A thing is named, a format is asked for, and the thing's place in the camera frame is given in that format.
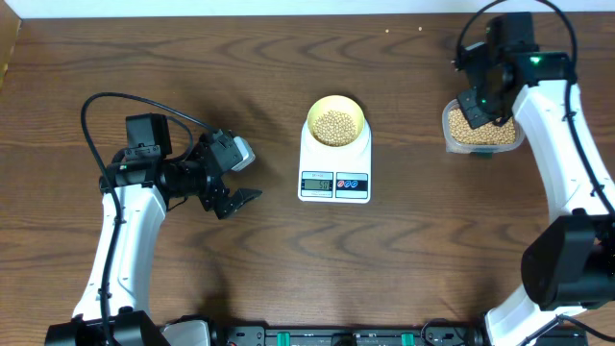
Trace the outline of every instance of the green clip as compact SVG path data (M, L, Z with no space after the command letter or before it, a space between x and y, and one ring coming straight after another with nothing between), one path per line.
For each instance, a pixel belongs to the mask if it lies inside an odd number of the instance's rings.
M402 346L414 346L414 334L402 334Z
M290 333L278 333L278 346L290 346Z

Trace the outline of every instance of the yellow bowl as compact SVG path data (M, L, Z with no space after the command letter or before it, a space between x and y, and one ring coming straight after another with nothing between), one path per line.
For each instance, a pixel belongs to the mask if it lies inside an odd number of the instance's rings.
M329 111L342 111L350 115L355 123L355 126L357 126L357 131L355 132L355 138L353 138L353 141L357 140L358 135L360 135L361 131L363 131L363 126L365 126L365 116L363 115L363 110L357 102L349 99L348 97L339 95L323 97L316 101L316 103L309 109L309 112L307 113L307 128L309 129L311 135L318 140L314 134L314 124L319 117Z

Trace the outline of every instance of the wooden table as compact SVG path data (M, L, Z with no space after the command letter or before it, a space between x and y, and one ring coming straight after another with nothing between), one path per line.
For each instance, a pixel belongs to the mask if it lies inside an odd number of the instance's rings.
M167 215L155 322L202 312L221 322L410 325L497 306L521 282L547 204L527 143L491 160L445 152L441 112L467 87L450 60L469 16L25 21L0 93L0 343L42 342L86 286L102 206L79 110L99 91L235 130L258 156L227 177L264 191L233 219L218 221L197 199ZM571 17L585 114L615 172L615 14ZM485 21L468 42L482 39ZM544 49L567 49L553 15L535 22ZM297 199L301 127L329 94L355 96L372 126L368 205ZM94 104L88 123L106 161L126 144L124 117L153 110ZM171 127L181 153L185 134ZM613 318L611 305L581 319L615 334Z

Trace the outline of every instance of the digital scale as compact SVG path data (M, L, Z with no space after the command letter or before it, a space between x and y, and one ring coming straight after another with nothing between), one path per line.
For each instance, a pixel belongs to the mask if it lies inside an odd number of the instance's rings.
M333 147L312 134L316 119L328 111L349 114L357 125L350 144ZM305 202L367 203L372 190L372 132L363 111L344 96L327 96L316 102L301 131L297 196Z

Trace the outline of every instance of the white background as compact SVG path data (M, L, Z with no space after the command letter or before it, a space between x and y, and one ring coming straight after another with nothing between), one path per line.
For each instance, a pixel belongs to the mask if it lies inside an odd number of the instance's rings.
M615 0L552 0L565 12L615 11ZM6 0L21 18L476 12L491 0ZM549 11L508 0L494 12Z

